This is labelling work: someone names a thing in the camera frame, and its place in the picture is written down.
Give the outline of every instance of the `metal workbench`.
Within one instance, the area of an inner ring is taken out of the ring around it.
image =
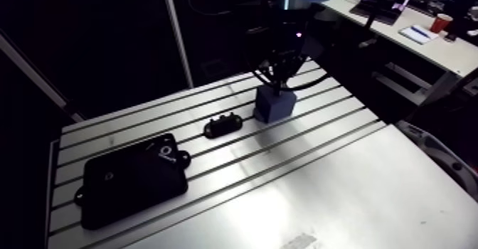
[[[290,86],[324,74],[306,62]],[[297,92],[291,117],[254,120],[251,74],[63,129],[51,166],[49,249],[478,248],[478,205],[394,126],[333,78]],[[243,128],[201,136],[234,112]],[[85,162],[170,132],[189,190],[98,231],[73,203]]]

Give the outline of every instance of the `pen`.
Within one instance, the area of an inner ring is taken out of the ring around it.
[[[414,30],[415,32],[421,34],[422,36],[426,37],[426,38],[430,38],[426,33],[423,33],[420,29],[417,29],[413,26],[411,26],[412,30]]]

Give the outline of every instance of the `red cup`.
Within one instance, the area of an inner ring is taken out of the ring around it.
[[[432,27],[430,27],[430,31],[432,31],[433,33],[439,33],[451,21],[453,21],[453,18],[448,16],[447,14],[438,14],[437,17],[435,18],[435,21],[432,24]]]

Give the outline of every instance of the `blue cube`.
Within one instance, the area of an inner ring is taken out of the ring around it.
[[[257,87],[255,96],[255,119],[266,124],[286,118],[292,114],[297,96],[293,92],[282,91],[280,96],[267,86]]]

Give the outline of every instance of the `notepad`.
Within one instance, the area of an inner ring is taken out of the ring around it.
[[[417,31],[413,30],[412,29],[415,28],[415,29],[418,29],[420,32],[426,34],[427,36],[424,36],[423,34],[421,33],[418,33]],[[412,39],[413,41],[423,45],[424,43],[428,43],[430,42],[431,40],[435,39],[438,37],[438,34],[436,33],[433,33],[425,28],[423,28],[422,26],[419,26],[419,25],[413,25],[413,26],[410,26],[410,27],[407,27],[407,28],[404,28],[402,30],[399,30],[399,33],[403,36],[406,36],[410,39]]]

